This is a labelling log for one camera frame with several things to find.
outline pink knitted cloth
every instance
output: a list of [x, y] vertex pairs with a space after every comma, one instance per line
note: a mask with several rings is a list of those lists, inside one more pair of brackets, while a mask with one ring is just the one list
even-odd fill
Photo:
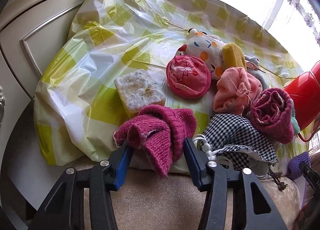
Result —
[[195, 130], [192, 110], [148, 105], [135, 118], [121, 125], [113, 138], [117, 146], [128, 139], [133, 148], [142, 148], [154, 170], [164, 177], [171, 164], [180, 159], [183, 140], [192, 137]]
[[262, 91], [260, 81], [247, 73], [243, 67], [231, 67], [225, 70], [217, 83], [217, 88], [212, 104], [213, 110], [240, 116]]
[[294, 137], [291, 113], [289, 94], [280, 88], [269, 88], [251, 105], [250, 120], [268, 139], [287, 144]]

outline round pink bag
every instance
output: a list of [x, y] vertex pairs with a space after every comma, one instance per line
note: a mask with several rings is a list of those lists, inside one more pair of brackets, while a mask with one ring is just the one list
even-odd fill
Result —
[[166, 74], [171, 90], [187, 99], [203, 96], [211, 83], [205, 62], [193, 56], [175, 56], [168, 63]]

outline brown string tassel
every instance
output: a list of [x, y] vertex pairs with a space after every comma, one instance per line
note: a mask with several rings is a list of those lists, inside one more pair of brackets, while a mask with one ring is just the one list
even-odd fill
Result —
[[278, 185], [278, 189], [280, 191], [285, 190], [287, 188], [288, 184], [285, 184], [283, 181], [280, 181], [280, 178], [282, 176], [282, 171], [273, 172], [271, 169], [269, 169], [268, 175], [272, 177], [273, 181]]

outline white bead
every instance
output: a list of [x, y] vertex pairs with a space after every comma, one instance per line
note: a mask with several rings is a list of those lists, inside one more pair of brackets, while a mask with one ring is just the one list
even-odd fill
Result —
[[207, 155], [207, 157], [211, 157], [211, 151], [205, 152], [205, 154]]
[[210, 146], [209, 143], [205, 143], [205, 144], [202, 145], [202, 150], [204, 152], [208, 152], [210, 149], [211, 149], [211, 146]]

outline purple sock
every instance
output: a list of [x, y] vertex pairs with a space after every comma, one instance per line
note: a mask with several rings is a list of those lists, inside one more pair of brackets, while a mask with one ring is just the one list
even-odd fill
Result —
[[298, 156], [293, 157], [288, 163], [288, 170], [290, 178], [295, 180], [303, 175], [302, 171], [299, 168], [299, 164], [304, 161], [308, 166], [310, 166], [310, 157], [308, 152], [299, 154]]

